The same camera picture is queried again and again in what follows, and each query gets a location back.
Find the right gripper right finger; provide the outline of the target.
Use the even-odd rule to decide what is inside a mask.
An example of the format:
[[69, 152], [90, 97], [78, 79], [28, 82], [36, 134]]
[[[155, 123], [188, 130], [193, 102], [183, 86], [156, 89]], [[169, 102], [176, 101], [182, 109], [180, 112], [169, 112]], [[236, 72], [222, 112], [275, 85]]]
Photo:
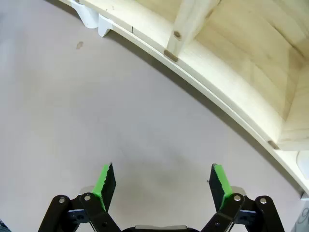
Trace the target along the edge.
[[280, 216], [269, 196], [251, 200], [233, 191], [222, 165], [213, 164], [209, 186], [216, 213], [202, 229], [203, 232], [229, 232], [234, 225], [244, 225], [249, 232], [283, 232]]

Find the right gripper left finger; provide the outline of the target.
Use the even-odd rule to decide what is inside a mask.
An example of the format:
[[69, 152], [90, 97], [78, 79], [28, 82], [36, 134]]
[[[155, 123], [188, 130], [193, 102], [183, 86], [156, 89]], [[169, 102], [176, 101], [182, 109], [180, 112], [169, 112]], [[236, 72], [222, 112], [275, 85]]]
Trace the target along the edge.
[[80, 224], [89, 223], [95, 232], [119, 232], [121, 229], [108, 210], [116, 187], [112, 164], [104, 165], [90, 192], [70, 199], [55, 196], [41, 222], [40, 232], [75, 232]]

